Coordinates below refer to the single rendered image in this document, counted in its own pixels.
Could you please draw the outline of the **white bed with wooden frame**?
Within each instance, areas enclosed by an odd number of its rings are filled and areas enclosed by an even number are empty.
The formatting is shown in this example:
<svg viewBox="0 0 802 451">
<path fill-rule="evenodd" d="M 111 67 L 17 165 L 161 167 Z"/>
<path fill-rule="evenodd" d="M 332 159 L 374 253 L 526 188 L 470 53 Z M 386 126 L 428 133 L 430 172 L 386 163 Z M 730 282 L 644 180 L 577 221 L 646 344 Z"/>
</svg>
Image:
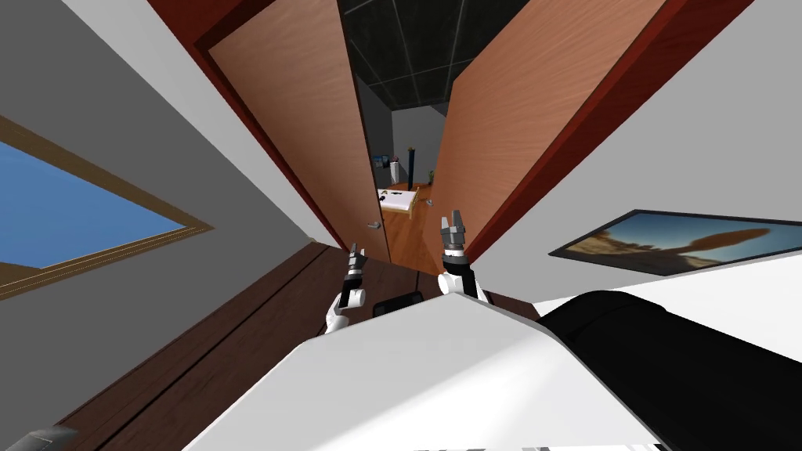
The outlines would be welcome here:
<svg viewBox="0 0 802 451">
<path fill-rule="evenodd" d="M 414 191 L 379 189 L 378 198 L 381 211 L 405 213 L 413 217 L 415 204 L 418 201 L 419 189 Z"/>
</svg>

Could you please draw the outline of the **brown wooden door leaf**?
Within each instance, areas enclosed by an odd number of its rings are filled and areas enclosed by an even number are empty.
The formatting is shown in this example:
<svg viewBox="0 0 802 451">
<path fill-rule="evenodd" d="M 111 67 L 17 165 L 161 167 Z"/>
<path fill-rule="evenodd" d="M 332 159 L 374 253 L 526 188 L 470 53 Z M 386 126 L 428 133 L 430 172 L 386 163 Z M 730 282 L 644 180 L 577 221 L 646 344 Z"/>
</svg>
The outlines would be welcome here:
<svg viewBox="0 0 802 451">
<path fill-rule="evenodd" d="M 441 219 L 471 243 L 665 0 L 529 0 L 456 78 L 426 216 L 443 270 Z"/>
<path fill-rule="evenodd" d="M 244 0 L 208 52 L 332 232 L 388 262 L 338 0 Z"/>
</svg>

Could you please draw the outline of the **wood-framed window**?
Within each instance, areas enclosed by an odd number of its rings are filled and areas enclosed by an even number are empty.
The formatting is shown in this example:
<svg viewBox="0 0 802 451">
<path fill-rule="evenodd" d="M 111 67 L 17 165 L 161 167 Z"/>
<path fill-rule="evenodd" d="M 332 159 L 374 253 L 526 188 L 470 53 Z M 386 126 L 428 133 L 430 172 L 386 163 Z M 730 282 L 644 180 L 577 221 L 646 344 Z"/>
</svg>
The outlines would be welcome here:
<svg viewBox="0 0 802 451">
<path fill-rule="evenodd" d="M 209 230 L 0 116 L 0 300 Z"/>
</svg>

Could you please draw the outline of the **dark-framed landscape picture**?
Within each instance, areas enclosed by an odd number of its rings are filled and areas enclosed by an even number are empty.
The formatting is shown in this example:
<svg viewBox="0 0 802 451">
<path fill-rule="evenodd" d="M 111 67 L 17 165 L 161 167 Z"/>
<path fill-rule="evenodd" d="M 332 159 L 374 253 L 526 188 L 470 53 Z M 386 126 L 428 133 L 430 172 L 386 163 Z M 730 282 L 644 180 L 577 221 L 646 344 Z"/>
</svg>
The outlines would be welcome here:
<svg viewBox="0 0 802 451">
<path fill-rule="evenodd" d="M 802 251 L 802 222 L 633 210 L 551 257 L 677 276 Z"/>
</svg>

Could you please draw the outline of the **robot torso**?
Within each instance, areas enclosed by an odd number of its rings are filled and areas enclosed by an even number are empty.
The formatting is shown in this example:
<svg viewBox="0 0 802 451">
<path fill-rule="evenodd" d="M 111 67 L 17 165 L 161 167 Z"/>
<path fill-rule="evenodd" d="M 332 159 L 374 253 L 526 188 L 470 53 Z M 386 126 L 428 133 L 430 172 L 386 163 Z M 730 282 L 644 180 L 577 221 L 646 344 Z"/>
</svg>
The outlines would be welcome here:
<svg viewBox="0 0 802 451">
<path fill-rule="evenodd" d="M 182 451 L 634 451 L 657 442 L 553 333 L 448 294 L 305 341 Z"/>
</svg>

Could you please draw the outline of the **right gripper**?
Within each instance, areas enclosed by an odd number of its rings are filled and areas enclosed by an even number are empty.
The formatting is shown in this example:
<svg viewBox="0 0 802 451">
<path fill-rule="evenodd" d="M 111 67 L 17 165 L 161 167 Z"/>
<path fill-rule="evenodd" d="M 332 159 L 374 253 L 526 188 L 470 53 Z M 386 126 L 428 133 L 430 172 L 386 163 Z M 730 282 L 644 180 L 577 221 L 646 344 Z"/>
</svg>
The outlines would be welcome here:
<svg viewBox="0 0 802 451">
<path fill-rule="evenodd" d="M 450 257 L 464 257 L 465 227 L 459 210 L 450 214 L 452 225 L 446 217 L 441 217 L 440 234 L 443 241 L 443 255 Z"/>
</svg>

